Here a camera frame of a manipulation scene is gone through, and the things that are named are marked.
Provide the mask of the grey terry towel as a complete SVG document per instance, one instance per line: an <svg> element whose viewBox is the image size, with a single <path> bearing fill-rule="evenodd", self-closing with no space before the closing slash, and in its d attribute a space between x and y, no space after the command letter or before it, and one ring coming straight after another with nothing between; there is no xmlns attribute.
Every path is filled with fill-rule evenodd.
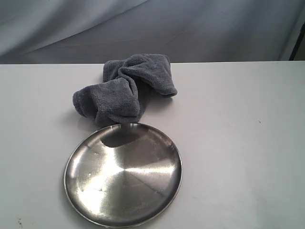
<svg viewBox="0 0 305 229"><path fill-rule="evenodd" d="M170 59L163 54L135 54L104 64L102 83L73 94L75 110L99 127L137 123L152 94L177 95Z"/></svg>

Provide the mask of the round stainless steel plate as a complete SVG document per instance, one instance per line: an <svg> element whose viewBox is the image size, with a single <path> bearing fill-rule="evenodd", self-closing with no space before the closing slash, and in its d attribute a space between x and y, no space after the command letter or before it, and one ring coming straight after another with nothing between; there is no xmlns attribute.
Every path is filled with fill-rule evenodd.
<svg viewBox="0 0 305 229"><path fill-rule="evenodd" d="M145 124L116 124L75 148L63 184L81 217L106 228L129 228L162 214L182 176L179 150L165 133Z"/></svg>

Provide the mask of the white backdrop cloth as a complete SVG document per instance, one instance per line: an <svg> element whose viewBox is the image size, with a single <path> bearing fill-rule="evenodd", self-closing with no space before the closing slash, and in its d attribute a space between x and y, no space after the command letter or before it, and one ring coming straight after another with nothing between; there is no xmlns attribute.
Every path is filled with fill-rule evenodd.
<svg viewBox="0 0 305 229"><path fill-rule="evenodd" d="M302 0L3 0L0 62L287 60Z"/></svg>

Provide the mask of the black stand pole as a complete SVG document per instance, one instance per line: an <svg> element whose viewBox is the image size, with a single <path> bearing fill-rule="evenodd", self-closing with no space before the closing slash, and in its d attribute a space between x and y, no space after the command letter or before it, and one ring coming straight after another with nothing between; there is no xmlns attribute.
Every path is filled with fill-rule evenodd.
<svg viewBox="0 0 305 229"><path fill-rule="evenodd" d="M293 50L292 50L292 53L291 53L291 55L290 55L290 58L289 58L290 61L293 61L293 60L294 60L294 58L295 58L295 56L296 56L296 54L297 54L297 51L298 51L298 49L299 49L299 46L300 46L300 44L301 44L302 37L303 37L303 32L302 32L302 29L301 29L301 30L300 30L300 33L299 33L299 35L298 35L298 37L297 37L297 40L296 40L296 42L295 42L294 48L293 48Z"/></svg>

